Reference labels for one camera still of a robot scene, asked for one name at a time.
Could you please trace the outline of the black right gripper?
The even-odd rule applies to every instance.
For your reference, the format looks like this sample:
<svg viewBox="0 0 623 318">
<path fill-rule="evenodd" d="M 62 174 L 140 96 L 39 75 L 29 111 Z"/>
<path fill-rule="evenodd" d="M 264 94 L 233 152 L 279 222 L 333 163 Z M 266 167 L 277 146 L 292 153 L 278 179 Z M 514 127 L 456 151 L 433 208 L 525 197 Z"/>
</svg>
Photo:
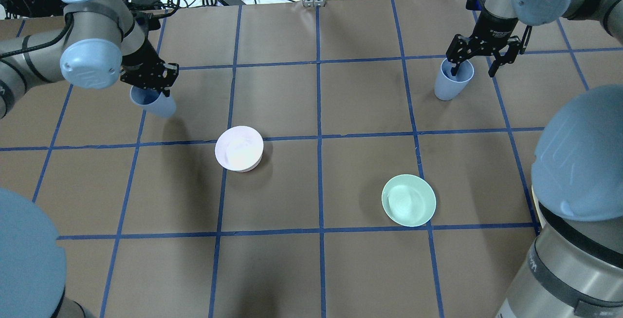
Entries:
<svg viewBox="0 0 623 318">
<path fill-rule="evenodd" d="M 501 66 L 512 64 L 522 49 L 521 39 L 512 36 L 519 20 L 498 17 L 482 10 L 469 36 L 456 34 L 447 49 L 451 76 L 457 76 L 460 66 L 475 56 L 493 56 L 489 77 L 496 76 Z"/>
</svg>

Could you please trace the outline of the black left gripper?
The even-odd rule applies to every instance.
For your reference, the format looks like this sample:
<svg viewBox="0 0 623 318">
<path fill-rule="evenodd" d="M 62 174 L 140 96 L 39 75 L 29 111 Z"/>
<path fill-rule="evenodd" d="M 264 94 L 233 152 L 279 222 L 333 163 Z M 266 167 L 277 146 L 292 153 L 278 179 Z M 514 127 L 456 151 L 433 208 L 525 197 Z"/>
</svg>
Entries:
<svg viewBox="0 0 623 318">
<path fill-rule="evenodd" d="M 165 97 L 170 97 L 179 74 L 180 66 L 161 59 L 148 40 L 143 41 L 134 53 L 122 57 L 122 82 L 140 89 L 156 90 Z"/>
</svg>

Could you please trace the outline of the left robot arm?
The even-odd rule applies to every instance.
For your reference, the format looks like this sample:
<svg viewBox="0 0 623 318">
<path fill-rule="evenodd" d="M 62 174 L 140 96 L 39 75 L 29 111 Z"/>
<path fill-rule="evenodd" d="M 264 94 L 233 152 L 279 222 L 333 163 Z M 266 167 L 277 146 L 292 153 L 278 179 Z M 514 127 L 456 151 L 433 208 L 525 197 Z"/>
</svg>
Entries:
<svg viewBox="0 0 623 318">
<path fill-rule="evenodd" d="M 155 16 L 122 0 L 61 0 L 62 30 L 2 41 L 1 116 L 34 87 L 66 80 L 83 89 L 131 85 L 130 98 L 153 115 L 176 111 L 170 89 L 179 65 L 160 59 L 147 35 Z M 1 189 L 1 316 L 90 318 L 65 295 L 65 250 L 58 231 L 33 201 Z"/>
</svg>

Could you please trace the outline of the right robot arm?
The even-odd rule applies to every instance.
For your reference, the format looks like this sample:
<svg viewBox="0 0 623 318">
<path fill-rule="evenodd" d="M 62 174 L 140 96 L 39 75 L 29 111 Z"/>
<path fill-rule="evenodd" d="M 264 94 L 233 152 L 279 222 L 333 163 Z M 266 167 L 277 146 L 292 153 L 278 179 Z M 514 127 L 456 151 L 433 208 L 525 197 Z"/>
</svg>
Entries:
<svg viewBox="0 0 623 318">
<path fill-rule="evenodd" d="M 531 28 L 563 17 L 597 20 L 622 40 L 622 0 L 478 0 L 470 36 L 454 36 L 440 70 L 454 78 L 475 56 L 489 76 L 525 51 Z M 545 224 L 497 318 L 622 316 L 622 85 L 590 89 L 545 126 L 532 164 L 532 195 Z"/>
</svg>

